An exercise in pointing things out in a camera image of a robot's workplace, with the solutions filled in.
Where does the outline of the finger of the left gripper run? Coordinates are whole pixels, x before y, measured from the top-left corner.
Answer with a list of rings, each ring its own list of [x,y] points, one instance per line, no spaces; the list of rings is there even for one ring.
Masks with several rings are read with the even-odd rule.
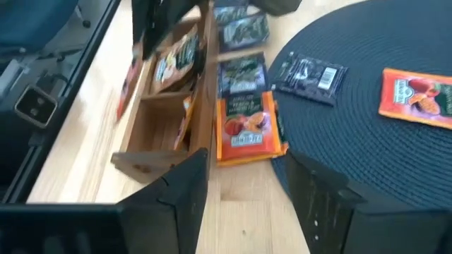
[[[154,0],[131,0],[133,44],[141,41],[149,19],[153,15],[154,3]]]
[[[195,6],[202,10],[208,0],[154,0],[154,11],[143,35],[143,59],[148,59],[174,26]]]

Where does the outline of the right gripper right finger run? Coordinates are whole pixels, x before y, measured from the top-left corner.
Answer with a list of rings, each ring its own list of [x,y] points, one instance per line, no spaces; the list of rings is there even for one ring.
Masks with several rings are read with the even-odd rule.
[[[292,204],[311,254],[343,254],[355,206],[364,198],[349,179],[296,152],[286,154]]]

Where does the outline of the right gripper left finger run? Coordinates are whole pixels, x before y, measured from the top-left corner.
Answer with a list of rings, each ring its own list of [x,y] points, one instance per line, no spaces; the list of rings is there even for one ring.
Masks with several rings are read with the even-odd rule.
[[[201,148],[123,199],[118,254],[196,254],[207,169],[208,151]]]

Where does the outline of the beige fruit tea bag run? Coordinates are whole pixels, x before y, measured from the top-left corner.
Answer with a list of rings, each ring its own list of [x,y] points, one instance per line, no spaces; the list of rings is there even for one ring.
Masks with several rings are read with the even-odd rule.
[[[174,92],[184,87],[193,75],[200,49],[198,26],[192,25],[177,42],[158,55],[150,94]]]

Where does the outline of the orange peach tea bag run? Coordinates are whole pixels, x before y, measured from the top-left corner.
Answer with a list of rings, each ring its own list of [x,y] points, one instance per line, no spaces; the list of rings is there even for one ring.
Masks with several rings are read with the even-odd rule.
[[[216,158],[222,164],[283,153],[271,91],[217,100]]]
[[[117,107],[117,122],[119,122],[124,115],[141,74],[143,66],[143,45],[141,42],[133,46],[132,57],[121,89],[121,97]]]
[[[379,113],[452,130],[452,76],[385,68]]]
[[[198,97],[198,92],[192,92],[188,97],[183,100],[184,117],[179,126],[178,134],[174,142],[175,150],[183,150],[184,148],[184,138],[186,132],[189,128],[192,114],[194,112],[195,101]]]
[[[219,167],[231,167],[239,164],[246,164],[249,162],[256,162],[265,159],[273,159],[277,157],[281,157],[286,154],[289,148],[289,142],[285,136],[285,131],[283,127],[283,120],[279,114],[278,103],[276,101],[273,102],[275,105],[275,118],[276,118],[276,130],[278,131],[278,142],[280,143],[280,149],[273,152],[260,152],[254,155],[242,154],[238,157],[233,157],[232,159],[217,159],[217,165]]]

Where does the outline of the wooden three-compartment tea box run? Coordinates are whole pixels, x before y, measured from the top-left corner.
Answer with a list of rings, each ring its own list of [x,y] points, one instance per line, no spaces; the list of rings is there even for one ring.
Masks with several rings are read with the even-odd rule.
[[[198,26],[201,40],[200,64],[194,66],[193,75],[180,91],[151,95],[158,55],[186,34],[192,25]],[[203,8],[201,16],[178,22],[143,64],[121,146],[111,157],[111,163],[123,174],[137,182],[150,183],[197,150],[210,150],[217,91],[219,45],[216,32],[213,9]],[[175,150],[174,142],[184,117],[183,100],[192,92],[198,92],[198,97],[184,138],[184,148]]]

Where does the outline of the dark blue blackcurrant tea bag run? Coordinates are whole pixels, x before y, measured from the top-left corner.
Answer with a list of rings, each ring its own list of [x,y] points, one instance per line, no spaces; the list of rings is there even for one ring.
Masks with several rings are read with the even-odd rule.
[[[271,83],[271,90],[335,106],[348,67],[290,52]]]
[[[269,88],[263,52],[220,62],[218,66],[218,97],[257,94]]]
[[[216,22],[224,24],[245,17],[247,15],[247,9],[248,6],[246,4],[235,6],[215,6],[213,13]]]
[[[219,31],[220,52],[233,52],[255,47],[267,41],[270,31],[265,13],[233,20]]]

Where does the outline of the round dark woven placemat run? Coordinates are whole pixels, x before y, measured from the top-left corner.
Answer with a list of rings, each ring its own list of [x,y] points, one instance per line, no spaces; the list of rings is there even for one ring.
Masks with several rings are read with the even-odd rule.
[[[295,52],[340,64],[334,106],[276,92],[293,150],[409,205],[452,209],[452,130],[378,112],[386,67],[452,75],[452,0],[366,0],[300,30],[276,56]]]

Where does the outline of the blue office chair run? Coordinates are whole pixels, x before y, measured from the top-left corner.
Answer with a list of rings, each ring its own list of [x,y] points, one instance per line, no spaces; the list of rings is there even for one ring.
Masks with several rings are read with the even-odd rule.
[[[73,14],[91,26],[79,0],[0,0],[0,59],[41,51]]]

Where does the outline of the black aluminium table frame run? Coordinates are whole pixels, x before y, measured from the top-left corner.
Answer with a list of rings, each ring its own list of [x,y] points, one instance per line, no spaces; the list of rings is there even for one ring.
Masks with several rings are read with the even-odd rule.
[[[0,204],[28,199],[120,1],[79,0],[89,28],[73,14],[41,51],[0,59]],[[46,128],[14,112],[30,85],[58,102]]]

